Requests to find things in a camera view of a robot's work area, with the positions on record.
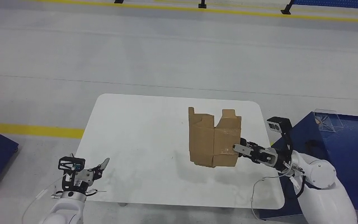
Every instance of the yellow floor line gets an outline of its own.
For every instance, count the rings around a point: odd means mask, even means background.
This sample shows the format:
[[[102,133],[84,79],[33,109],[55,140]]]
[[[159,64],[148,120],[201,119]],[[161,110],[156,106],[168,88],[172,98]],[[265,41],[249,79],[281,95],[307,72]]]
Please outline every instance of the yellow floor line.
[[[28,0],[33,2],[48,2],[48,3],[62,3],[62,4],[82,4],[90,6],[106,6],[106,7],[123,7],[123,8],[142,8],[152,10],[174,10],[174,11],[191,11],[191,12],[210,12],[222,14],[235,14],[247,16],[261,16],[261,17],[280,17],[280,18],[301,18],[305,20],[326,20],[326,21],[340,21],[340,22],[358,22],[358,18],[344,18],[344,17],[328,17],[328,16],[309,16],[309,15],[283,15],[278,13],[268,12],[248,12],[235,10],[220,10],[213,8],[188,8],[176,6],[154,6],[154,5],[140,5],[140,4],[114,4],[106,2],[86,2],[86,1],[71,1],[71,0]]]
[[[0,134],[25,134],[31,136],[47,136],[59,138],[79,138],[83,136],[84,129],[47,127],[23,124],[0,123]]]
[[[188,1],[176,1],[176,0],[153,0],[158,3],[173,3],[173,4],[198,4],[197,2],[188,2]],[[221,6],[221,7],[237,7],[237,8],[257,8],[262,10],[283,10],[284,8],[280,7],[270,7],[270,6],[250,6],[244,4],[227,4],[227,3],[207,3],[208,6]],[[358,12],[350,11],[339,11],[339,10],[310,10],[303,8],[292,7],[291,12],[316,12],[316,13],[332,13],[332,14],[344,14],[344,15],[358,15]]]

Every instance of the white tabletop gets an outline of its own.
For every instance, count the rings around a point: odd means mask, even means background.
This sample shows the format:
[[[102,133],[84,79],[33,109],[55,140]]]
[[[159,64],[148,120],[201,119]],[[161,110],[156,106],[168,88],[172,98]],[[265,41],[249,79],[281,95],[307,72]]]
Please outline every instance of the white tabletop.
[[[236,167],[190,162],[189,106],[196,113],[215,115],[215,125],[222,109],[235,109],[242,116],[242,137],[270,146],[255,102],[104,94],[97,99],[76,154],[86,159],[86,168],[110,158],[102,179],[93,185],[106,192],[88,200],[250,208],[254,183],[277,172],[247,158],[239,158]],[[255,208],[283,205],[279,179],[256,185]]]

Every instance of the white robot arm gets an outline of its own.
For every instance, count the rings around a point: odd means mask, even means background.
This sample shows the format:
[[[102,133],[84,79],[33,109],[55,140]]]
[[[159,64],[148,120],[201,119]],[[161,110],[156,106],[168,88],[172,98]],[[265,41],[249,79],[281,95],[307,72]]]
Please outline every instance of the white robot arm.
[[[82,224],[84,202],[88,196],[97,193],[96,190],[90,193],[87,189],[102,177],[109,160],[107,158],[92,169],[84,169],[85,160],[82,158],[61,158],[58,169],[64,171],[63,193],[42,224]]]
[[[292,128],[289,119],[273,117],[267,121],[270,129],[282,133],[287,147],[263,148],[242,138],[240,144],[233,146],[239,156],[273,167],[290,177],[308,223],[357,224],[356,211],[332,164],[293,150],[289,136],[289,130]]]

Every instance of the cardboard box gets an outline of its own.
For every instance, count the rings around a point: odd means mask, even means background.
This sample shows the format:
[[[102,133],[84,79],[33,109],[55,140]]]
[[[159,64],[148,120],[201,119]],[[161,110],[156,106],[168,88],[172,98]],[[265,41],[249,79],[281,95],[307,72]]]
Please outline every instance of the cardboard box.
[[[199,166],[235,166],[238,153],[233,145],[240,144],[241,116],[235,110],[223,109],[218,125],[214,127],[214,116],[195,114],[189,108],[189,153],[190,161]]]

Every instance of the white cable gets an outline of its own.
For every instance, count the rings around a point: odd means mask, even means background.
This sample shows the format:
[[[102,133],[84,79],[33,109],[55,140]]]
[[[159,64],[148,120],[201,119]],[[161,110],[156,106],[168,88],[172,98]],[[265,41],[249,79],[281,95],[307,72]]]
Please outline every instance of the white cable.
[[[260,182],[260,181],[264,181],[265,179],[273,179],[273,178],[280,178],[280,177],[282,177],[282,176],[287,176],[287,174],[288,174],[288,173],[291,171],[291,169],[292,169],[292,165],[293,165],[293,163],[291,163],[290,168],[288,168],[287,171],[284,172],[282,175],[278,175],[278,176],[264,176],[262,179],[257,180],[257,181],[254,183],[253,188],[252,188],[252,195],[251,195],[251,198],[250,198],[250,202],[251,202],[251,211],[252,211],[252,214],[253,214],[253,216],[255,216],[255,218],[256,218],[257,220],[259,220],[259,218],[258,218],[257,215],[255,214],[255,211],[253,210],[253,207],[252,207],[253,194],[255,193],[255,186],[256,186],[256,184],[257,184],[258,182]]]
[[[66,176],[66,174],[64,174],[63,176],[61,176],[60,178],[58,178],[57,180],[55,180],[52,184],[50,184],[47,188],[43,189],[40,194],[38,194],[36,196],[36,198],[34,200],[32,200],[32,202],[27,206],[27,208],[25,209],[25,211],[23,212],[22,214],[22,217],[21,217],[21,223],[23,224],[23,218],[27,212],[27,210],[29,209],[29,207],[33,204],[33,202],[35,202],[37,199],[40,199],[45,193],[44,191],[46,191],[49,187],[51,187],[52,185],[54,185],[57,181],[59,181],[60,179],[62,179],[64,176]]]

